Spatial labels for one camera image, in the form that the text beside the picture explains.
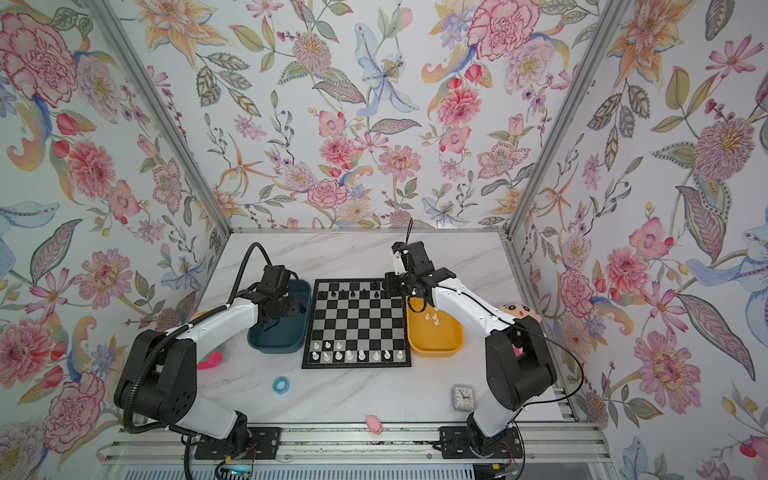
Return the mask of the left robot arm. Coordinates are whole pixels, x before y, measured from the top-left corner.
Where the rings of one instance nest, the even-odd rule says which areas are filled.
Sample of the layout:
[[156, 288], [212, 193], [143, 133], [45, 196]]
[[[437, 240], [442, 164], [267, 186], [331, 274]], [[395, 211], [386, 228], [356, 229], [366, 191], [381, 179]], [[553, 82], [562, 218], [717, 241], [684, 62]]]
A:
[[200, 394], [197, 367], [236, 334], [296, 312], [289, 286], [297, 278], [283, 265], [267, 265], [260, 281], [235, 291], [226, 303], [178, 327], [139, 334], [114, 394], [124, 429], [168, 429], [243, 448], [251, 437], [247, 416]]

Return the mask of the teal plastic tray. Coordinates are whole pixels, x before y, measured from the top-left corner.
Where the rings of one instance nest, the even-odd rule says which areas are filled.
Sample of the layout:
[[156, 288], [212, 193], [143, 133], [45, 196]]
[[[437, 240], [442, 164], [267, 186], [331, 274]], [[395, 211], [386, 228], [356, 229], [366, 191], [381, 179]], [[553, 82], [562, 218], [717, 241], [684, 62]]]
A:
[[289, 282], [290, 308], [279, 320], [259, 322], [247, 334], [248, 344], [265, 354], [290, 354], [304, 342], [312, 300], [311, 286], [305, 280]]

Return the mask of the yellow plastic tray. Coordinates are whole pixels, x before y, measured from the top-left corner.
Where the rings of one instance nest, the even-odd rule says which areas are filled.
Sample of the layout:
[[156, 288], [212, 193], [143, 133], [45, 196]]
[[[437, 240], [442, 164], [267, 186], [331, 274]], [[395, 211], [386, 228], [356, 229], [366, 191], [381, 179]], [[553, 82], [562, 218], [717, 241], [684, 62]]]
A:
[[462, 325], [447, 313], [435, 310], [423, 299], [408, 298], [406, 314], [407, 336], [411, 351], [416, 355], [443, 358], [462, 349]]

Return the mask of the black white chessboard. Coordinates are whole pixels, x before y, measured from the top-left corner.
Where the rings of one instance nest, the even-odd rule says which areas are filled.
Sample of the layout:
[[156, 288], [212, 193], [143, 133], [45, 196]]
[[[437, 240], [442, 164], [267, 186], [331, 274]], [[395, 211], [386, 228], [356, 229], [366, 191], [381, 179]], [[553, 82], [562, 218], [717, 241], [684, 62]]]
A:
[[408, 368], [406, 320], [405, 298], [387, 293], [382, 278], [317, 279], [302, 368]]

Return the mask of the yellow white plush toy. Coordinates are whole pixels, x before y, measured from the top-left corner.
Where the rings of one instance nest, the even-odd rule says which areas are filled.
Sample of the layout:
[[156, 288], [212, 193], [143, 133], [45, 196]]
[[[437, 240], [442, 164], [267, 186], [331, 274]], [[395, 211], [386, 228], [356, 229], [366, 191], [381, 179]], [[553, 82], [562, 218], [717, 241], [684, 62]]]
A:
[[223, 353], [214, 350], [207, 354], [203, 360], [197, 364], [198, 370], [210, 370], [218, 367], [223, 362]]

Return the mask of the pink plush doll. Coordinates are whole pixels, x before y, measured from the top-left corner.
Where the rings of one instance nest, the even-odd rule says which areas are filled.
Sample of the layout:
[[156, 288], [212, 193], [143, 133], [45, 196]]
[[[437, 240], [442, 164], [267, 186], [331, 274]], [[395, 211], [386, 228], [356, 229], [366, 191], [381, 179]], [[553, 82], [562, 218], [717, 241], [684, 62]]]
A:
[[525, 318], [525, 317], [532, 317], [535, 319], [538, 323], [542, 322], [542, 318], [539, 314], [537, 314], [532, 308], [522, 305], [519, 303], [507, 303], [503, 304], [500, 309], [510, 315], [512, 315], [515, 318]]

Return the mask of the small white clock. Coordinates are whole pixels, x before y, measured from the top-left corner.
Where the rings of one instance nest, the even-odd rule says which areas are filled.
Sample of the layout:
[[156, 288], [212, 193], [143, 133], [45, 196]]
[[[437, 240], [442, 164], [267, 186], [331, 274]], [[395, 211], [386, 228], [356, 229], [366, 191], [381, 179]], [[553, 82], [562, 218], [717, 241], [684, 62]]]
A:
[[476, 408], [475, 390], [469, 385], [454, 385], [451, 389], [451, 400], [456, 410], [473, 411]]

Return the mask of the pink eraser toy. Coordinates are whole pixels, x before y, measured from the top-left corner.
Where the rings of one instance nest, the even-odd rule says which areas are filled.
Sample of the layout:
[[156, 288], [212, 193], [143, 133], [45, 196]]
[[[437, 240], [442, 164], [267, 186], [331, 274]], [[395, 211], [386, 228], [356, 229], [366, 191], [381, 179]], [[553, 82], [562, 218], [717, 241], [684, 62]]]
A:
[[374, 435], [380, 435], [383, 432], [382, 422], [374, 415], [368, 415], [365, 419], [367, 429]]

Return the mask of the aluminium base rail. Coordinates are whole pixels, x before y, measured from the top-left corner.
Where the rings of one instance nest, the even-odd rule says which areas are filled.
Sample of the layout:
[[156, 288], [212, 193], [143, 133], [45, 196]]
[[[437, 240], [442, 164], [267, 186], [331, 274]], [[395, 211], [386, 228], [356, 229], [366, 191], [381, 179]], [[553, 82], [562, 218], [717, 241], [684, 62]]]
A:
[[[444, 442], [439, 423], [387, 423], [380, 434], [363, 423], [287, 423], [277, 426], [279, 438], [270, 443], [271, 458], [258, 465], [323, 464], [449, 464], [438, 447]], [[527, 464], [609, 463], [603, 434], [589, 423], [521, 422], [499, 444], [524, 455]], [[180, 437], [166, 431], [131, 435], [119, 432], [100, 448], [103, 465], [169, 464], [183, 460]]]

